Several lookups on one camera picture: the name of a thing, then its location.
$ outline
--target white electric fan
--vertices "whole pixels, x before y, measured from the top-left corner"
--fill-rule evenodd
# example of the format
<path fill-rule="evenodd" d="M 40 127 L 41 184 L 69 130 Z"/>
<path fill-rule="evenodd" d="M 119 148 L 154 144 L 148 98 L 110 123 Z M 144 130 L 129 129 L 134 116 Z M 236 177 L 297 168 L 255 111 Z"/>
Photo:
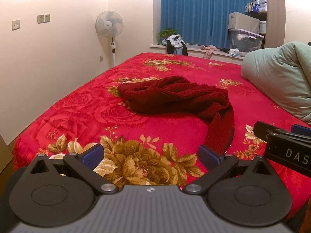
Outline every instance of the white electric fan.
<path fill-rule="evenodd" d="M 111 37 L 111 49 L 113 66 L 116 66 L 116 43 L 114 37 L 123 30 L 123 19 L 121 15 L 113 10 L 107 10 L 97 17 L 95 23 L 96 30 L 104 37 Z"/>

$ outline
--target fan pole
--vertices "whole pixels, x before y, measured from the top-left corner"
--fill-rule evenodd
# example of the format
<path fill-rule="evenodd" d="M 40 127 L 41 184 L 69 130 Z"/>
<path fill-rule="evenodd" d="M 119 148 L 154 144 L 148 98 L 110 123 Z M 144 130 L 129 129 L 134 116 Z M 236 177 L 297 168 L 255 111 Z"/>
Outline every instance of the fan pole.
<path fill-rule="evenodd" d="M 111 48 L 112 48 L 112 59 L 113 59 L 113 66 L 116 66 L 116 43 L 114 39 L 111 38 Z"/>

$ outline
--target blue curtain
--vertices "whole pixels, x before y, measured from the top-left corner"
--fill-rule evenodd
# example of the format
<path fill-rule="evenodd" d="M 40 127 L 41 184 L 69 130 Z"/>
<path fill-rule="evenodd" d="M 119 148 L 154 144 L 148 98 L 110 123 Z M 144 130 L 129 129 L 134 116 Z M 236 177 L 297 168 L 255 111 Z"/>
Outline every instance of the blue curtain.
<path fill-rule="evenodd" d="M 186 43 L 228 48 L 229 13 L 252 0 L 161 0 L 161 29 L 177 29 Z"/>

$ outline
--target potted plant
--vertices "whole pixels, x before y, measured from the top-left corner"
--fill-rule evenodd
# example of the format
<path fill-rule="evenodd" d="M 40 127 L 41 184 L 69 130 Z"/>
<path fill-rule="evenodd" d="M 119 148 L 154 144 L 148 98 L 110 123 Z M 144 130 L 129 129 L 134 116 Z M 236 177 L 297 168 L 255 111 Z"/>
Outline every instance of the potted plant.
<path fill-rule="evenodd" d="M 159 33 L 159 37 L 160 37 L 159 44 L 162 43 L 163 39 L 168 38 L 171 35 L 176 35 L 176 34 L 177 34 L 177 30 L 176 29 L 167 28 L 167 29 L 162 30 Z"/>

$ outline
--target light switch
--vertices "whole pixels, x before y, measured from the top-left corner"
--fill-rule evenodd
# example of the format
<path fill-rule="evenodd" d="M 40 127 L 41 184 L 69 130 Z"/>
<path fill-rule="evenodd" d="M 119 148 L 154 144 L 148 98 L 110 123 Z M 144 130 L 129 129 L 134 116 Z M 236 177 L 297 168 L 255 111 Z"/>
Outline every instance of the light switch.
<path fill-rule="evenodd" d="M 45 23 L 50 22 L 50 14 L 44 15 L 44 22 Z"/>
<path fill-rule="evenodd" d="M 38 23 L 44 23 L 44 15 L 38 15 Z"/>
<path fill-rule="evenodd" d="M 12 31 L 19 29 L 19 19 L 12 21 Z"/>

